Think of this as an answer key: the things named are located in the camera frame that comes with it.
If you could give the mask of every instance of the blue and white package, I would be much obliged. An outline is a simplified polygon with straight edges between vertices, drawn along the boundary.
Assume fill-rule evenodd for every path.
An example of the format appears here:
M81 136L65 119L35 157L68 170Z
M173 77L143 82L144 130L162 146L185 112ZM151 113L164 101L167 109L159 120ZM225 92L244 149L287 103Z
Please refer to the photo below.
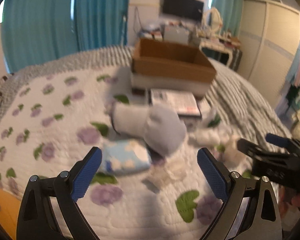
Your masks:
M111 175L129 175L148 170L151 157L142 140L128 139L110 142L102 150L99 172Z

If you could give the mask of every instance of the wall-mounted television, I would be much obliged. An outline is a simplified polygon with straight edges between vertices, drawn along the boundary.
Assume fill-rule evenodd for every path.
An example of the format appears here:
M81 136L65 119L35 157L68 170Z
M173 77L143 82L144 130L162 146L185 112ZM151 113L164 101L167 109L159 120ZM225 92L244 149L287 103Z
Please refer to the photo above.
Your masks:
M199 0L164 0L162 13L200 22L203 5Z

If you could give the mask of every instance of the white label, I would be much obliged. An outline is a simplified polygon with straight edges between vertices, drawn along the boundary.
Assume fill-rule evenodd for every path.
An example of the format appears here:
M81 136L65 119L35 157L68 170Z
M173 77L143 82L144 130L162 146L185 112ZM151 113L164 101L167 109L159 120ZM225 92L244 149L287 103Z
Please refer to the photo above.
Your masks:
M151 89L151 102L163 104L182 115L200 116L200 110L191 92Z

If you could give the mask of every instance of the yellow object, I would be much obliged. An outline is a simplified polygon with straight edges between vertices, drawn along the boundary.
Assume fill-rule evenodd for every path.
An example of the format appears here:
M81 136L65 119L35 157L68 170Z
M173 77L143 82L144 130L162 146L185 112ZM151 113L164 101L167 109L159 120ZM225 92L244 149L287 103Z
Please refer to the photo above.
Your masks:
M13 195L0 189L0 225L16 240L17 221L21 202Z

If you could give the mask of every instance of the blue textured pad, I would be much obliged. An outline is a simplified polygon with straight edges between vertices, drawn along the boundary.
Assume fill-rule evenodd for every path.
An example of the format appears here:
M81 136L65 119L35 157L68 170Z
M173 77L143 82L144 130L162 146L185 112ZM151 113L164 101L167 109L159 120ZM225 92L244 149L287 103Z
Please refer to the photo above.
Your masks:
M271 133L267 133L266 142L276 145L281 148L286 148L288 144L288 139L280 137L278 135L274 135Z
M197 162L216 198L225 203L228 199L226 182L203 150L198 151Z
M77 202L79 198L84 197L93 176L100 167L101 161L102 151L97 148L73 181L71 198L74 202Z

